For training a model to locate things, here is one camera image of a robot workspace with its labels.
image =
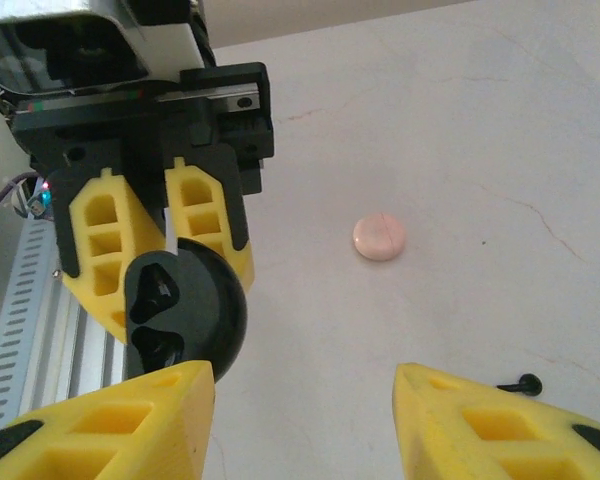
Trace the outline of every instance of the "pink round object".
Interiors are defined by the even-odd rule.
[[[407,243],[407,232],[395,217],[374,213],[356,223],[353,243],[361,255],[382,262],[400,255]]]

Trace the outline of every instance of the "white marble surface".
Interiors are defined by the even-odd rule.
[[[277,154],[205,479],[398,479],[396,364],[600,420],[600,0],[476,1],[221,50],[267,63]],[[351,230],[393,212],[388,264]]]

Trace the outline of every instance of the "metal linear rail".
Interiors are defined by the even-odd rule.
[[[122,381],[124,345],[53,278],[57,268],[53,224],[26,220],[0,314],[0,428]]]

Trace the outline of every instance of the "black screw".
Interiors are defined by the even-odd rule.
[[[498,385],[505,392],[524,393],[529,397],[537,397],[542,393],[542,382],[533,373],[525,373],[514,385]]]
[[[253,105],[253,100],[249,97],[242,97],[238,100],[238,107],[240,108],[249,108],[251,105]]]
[[[87,151],[82,147],[73,147],[64,152],[64,158],[69,162],[79,162],[87,155]]]

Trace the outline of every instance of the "yellow 3d-printed part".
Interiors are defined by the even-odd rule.
[[[211,364],[186,362],[35,410],[0,480],[200,480],[213,402]]]
[[[63,282],[87,312],[126,343],[124,276],[138,255],[165,238],[122,175],[102,170],[69,207],[80,276]]]
[[[572,425],[600,424],[416,364],[393,408],[408,480],[600,480],[600,452]]]
[[[235,250],[222,184],[195,165],[174,159],[165,170],[169,209],[177,237],[200,242],[222,255],[245,291],[253,284],[251,244]]]

